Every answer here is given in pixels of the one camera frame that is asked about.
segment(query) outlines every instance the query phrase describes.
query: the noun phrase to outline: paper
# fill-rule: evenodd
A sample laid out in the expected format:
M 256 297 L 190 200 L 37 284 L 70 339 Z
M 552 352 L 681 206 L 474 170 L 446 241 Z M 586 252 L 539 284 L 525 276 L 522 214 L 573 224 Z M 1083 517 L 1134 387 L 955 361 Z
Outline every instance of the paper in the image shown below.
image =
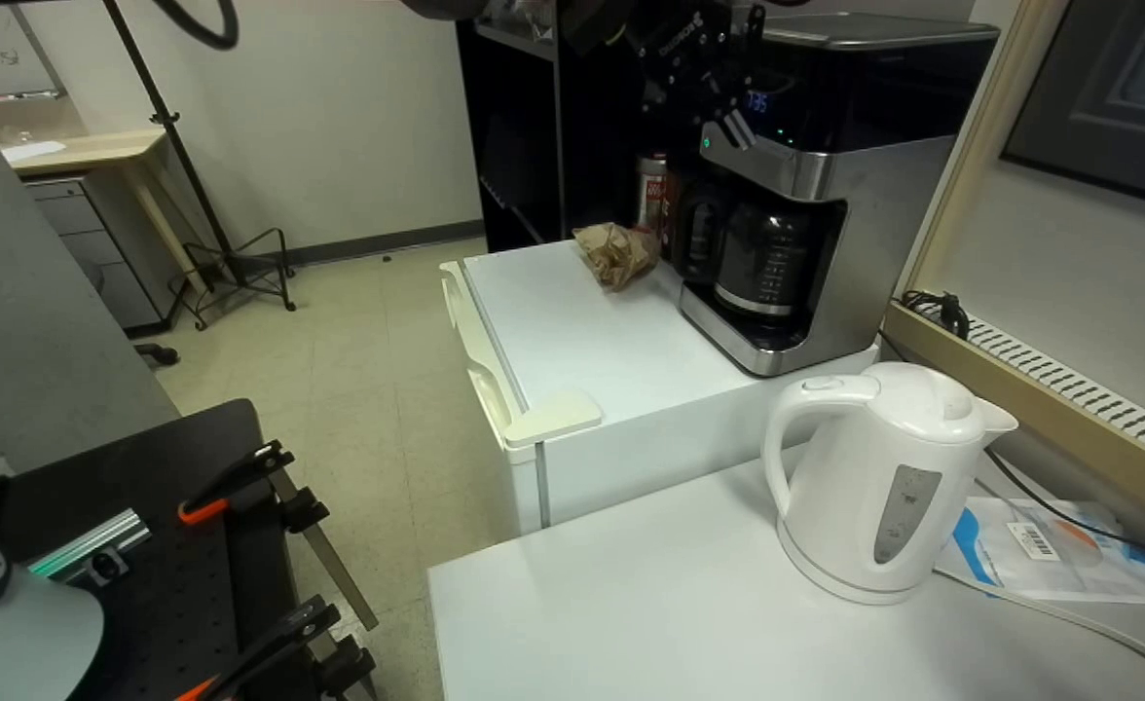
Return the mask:
M 575 245 L 605 287 L 626 287 L 659 265 L 655 234 L 625 231 L 611 223 L 575 231 Z
M 1051 505 L 1118 533 L 1096 505 Z M 938 568 L 1029 600 L 1145 602 L 1143 548 L 1078 531 L 1029 497 L 969 497 Z

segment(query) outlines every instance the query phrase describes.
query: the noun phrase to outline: kettle handle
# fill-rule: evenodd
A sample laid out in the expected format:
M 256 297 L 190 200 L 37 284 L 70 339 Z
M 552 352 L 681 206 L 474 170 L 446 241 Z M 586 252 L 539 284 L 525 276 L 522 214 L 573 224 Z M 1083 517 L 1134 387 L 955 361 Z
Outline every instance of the kettle handle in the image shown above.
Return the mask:
M 790 480 L 782 470 L 782 437 L 800 417 L 831 417 L 857 404 L 870 404 L 878 398 L 878 382 L 861 374 L 833 374 L 833 378 L 807 378 L 788 387 L 775 404 L 764 432 L 764 475 L 775 497 L 781 513 L 790 513 Z

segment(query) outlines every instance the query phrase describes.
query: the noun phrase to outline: paper sheet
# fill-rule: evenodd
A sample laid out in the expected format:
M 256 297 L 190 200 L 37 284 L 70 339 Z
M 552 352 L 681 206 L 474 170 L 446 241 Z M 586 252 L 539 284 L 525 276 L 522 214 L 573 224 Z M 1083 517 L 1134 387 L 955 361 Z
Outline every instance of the paper sheet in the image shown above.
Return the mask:
M 1096 505 L 1051 502 L 1118 533 Z M 1032 600 L 1145 602 L 1145 554 L 1078 531 L 1029 497 L 969 497 L 938 568 Z

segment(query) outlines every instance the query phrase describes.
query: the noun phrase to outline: mini fridge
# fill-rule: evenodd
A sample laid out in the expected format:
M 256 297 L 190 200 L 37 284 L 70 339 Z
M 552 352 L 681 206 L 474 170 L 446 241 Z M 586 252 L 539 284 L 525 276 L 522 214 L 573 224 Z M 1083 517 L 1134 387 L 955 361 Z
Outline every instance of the mini fridge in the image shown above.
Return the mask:
M 685 323 L 678 292 L 668 265 L 607 292 L 573 241 L 446 262 L 446 304 L 512 470 L 518 533 L 757 459 L 790 378 L 878 361 L 866 345 L 748 378 Z

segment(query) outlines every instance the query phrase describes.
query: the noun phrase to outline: black coffee maker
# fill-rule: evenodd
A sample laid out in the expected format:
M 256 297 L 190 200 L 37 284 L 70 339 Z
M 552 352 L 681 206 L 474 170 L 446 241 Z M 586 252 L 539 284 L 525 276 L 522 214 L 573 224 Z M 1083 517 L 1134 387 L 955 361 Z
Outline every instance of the black coffee maker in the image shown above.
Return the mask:
M 685 319 L 764 378 L 873 345 L 995 38 L 897 15 L 768 25 L 678 206 Z

